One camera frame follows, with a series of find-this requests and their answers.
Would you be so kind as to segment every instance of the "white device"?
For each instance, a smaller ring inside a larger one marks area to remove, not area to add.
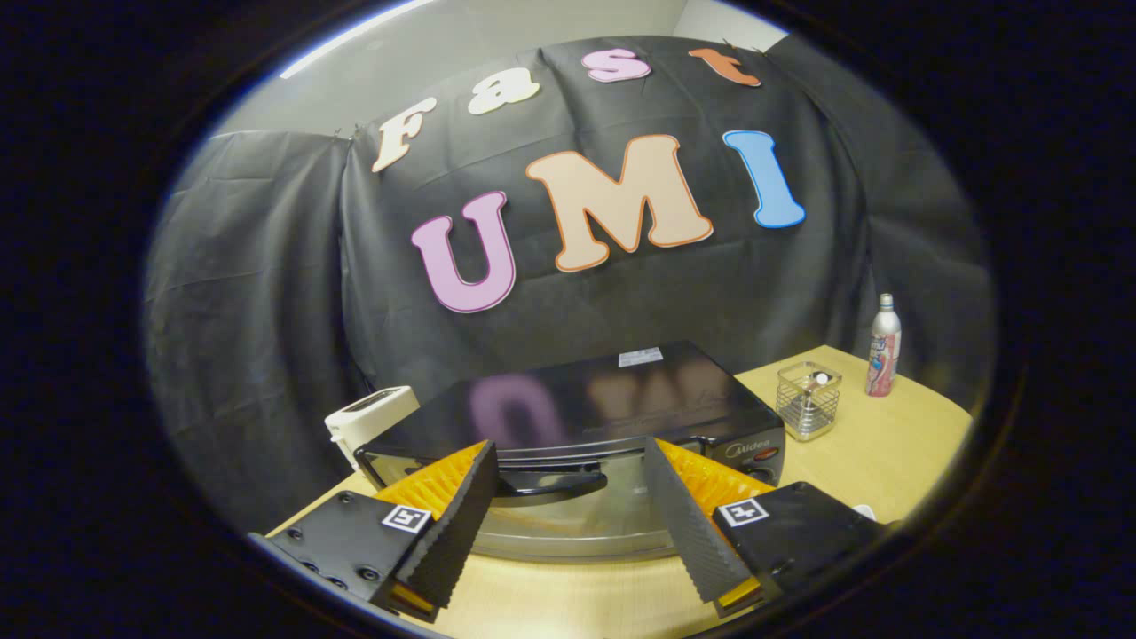
[[[410,387],[391,387],[340,408],[324,420],[332,443],[340,447],[351,467],[359,470],[354,451],[386,429],[418,409],[418,398]]]

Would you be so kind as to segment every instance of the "table surface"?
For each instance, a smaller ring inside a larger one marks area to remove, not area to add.
[[[836,420],[832,431],[808,442],[786,435],[780,484],[807,481],[849,506],[867,504],[883,523],[903,518],[951,463],[970,428],[970,415],[902,375],[889,396],[868,397],[863,389],[868,363],[827,346],[737,379],[776,406],[777,371],[805,360],[844,376]],[[341,490],[375,492],[362,475],[352,474],[269,534]],[[409,621],[458,639],[663,639],[700,632],[728,619],[719,620],[713,604],[699,599],[677,556],[554,565],[470,555],[449,607],[435,622]]]

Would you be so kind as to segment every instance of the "oven handle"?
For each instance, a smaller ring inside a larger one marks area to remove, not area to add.
[[[593,472],[498,471],[494,506],[535,506],[594,492],[608,486],[608,475]]]

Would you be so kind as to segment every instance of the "oven top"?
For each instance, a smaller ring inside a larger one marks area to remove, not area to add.
[[[642,438],[718,439],[777,424],[769,406],[688,341],[458,382],[362,447],[436,459],[483,439],[502,462],[595,458]]]

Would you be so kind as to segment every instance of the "blue letter i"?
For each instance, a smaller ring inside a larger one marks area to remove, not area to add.
[[[742,153],[750,181],[758,191],[758,210],[753,219],[767,229],[800,224],[804,208],[793,200],[785,174],[774,156],[774,139],[760,131],[728,131],[721,136],[730,149]]]

